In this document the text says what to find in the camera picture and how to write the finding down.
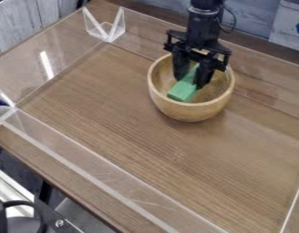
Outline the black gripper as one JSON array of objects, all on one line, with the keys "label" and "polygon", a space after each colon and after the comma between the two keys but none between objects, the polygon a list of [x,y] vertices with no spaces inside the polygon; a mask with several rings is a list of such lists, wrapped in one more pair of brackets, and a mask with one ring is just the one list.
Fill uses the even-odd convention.
[{"label": "black gripper", "polygon": [[196,42],[190,40],[188,32],[168,30],[167,36],[164,49],[172,53],[175,79],[183,79],[190,71],[190,62],[195,61],[199,63],[195,84],[198,89],[202,89],[210,83],[215,70],[226,70],[231,50],[219,43],[218,36],[203,39],[203,36],[194,35]]}]

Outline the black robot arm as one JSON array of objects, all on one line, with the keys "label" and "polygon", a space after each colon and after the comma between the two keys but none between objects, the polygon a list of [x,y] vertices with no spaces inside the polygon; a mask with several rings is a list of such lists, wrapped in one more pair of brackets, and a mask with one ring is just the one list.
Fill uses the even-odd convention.
[{"label": "black robot arm", "polygon": [[198,63],[192,84],[200,89],[211,81],[216,70],[227,69],[231,50],[219,42],[224,13],[224,0],[191,0],[187,8],[188,21],[184,31],[170,29],[164,49],[171,52],[172,71],[178,81]]}]

